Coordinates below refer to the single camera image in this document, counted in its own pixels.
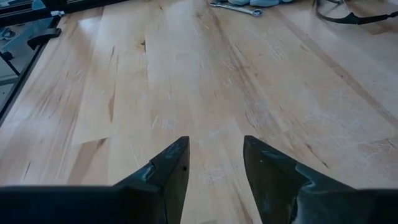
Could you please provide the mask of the silver combination wrench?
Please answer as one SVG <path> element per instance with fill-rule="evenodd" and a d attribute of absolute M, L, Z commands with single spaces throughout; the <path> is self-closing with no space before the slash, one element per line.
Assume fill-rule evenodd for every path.
<path fill-rule="evenodd" d="M 209 5 L 211 7 L 220 7 L 220 8 L 223 8 L 223 9 L 229 9 L 229 10 L 232 10 L 232 11 L 242 12 L 242 13 L 254 16 L 254 17 L 259 17 L 259 16 L 262 15 L 262 10 L 261 9 L 249 9 L 249 8 L 246 8 L 246 7 L 236 6 L 236 5 L 230 4 L 228 2 L 220 2 L 220 1 L 210 2 Z"/>

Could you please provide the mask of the black framed safety glasses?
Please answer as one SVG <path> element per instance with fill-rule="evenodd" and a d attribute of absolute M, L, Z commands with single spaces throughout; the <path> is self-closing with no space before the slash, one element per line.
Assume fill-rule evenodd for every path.
<path fill-rule="evenodd" d="M 363 25 L 398 16 L 398 0 L 313 0 L 315 15 L 337 24 Z"/>

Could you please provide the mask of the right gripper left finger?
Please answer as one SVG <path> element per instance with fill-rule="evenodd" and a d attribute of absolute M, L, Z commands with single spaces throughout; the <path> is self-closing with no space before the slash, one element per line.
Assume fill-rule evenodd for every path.
<path fill-rule="evenodd" d="M 0 224 L 179 224 L 189 166 L 183 136 L 114 185 L 0 187 Z"/>

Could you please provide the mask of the black clamp bracket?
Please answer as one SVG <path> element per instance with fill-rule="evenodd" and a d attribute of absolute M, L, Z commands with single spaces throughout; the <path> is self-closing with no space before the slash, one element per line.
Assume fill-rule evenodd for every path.
<path fill-rule="evenodd" d="M 27 45 L 34 50 L 38 45 L 43 44 L 52 38 L 57 38 L 62 33 L 61 28 L 48 28 L 37 32 L 27 40 Z"/>

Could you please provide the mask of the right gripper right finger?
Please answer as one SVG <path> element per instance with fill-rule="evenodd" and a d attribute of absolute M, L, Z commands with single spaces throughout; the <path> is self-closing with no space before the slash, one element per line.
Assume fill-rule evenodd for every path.
<path fill-rule="evenodd" d="M 263 224 L 398 224 L 398 189 L 354 189 L 254 136 L 243 157 Z"/>

